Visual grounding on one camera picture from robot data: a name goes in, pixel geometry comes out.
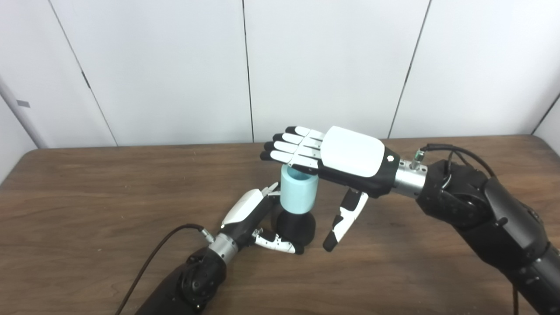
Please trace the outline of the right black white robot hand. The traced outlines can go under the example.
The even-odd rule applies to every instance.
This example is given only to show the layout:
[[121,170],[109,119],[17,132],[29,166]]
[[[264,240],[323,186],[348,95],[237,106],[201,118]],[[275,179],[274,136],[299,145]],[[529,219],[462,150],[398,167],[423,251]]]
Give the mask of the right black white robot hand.
[[400,157],[379,139],[331,127],[326,133],[295,126],[264,144],[261,160],[286,164],[305,174],[348,187],[323,243],[331,252],[362,213],[368,199],[388,195]]

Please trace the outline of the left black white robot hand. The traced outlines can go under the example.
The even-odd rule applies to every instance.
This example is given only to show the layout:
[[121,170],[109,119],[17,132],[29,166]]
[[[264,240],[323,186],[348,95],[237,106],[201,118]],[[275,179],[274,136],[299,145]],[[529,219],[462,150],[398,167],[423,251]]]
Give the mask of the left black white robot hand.
[[238,251],[257,245],[264,249],[302,255],[304,247],[288,241],[273,231],[260,227],[261,221],[279,203],[278,182],[263,189],[247,191],[222,220],[218,235],[210,246],[226,261]]

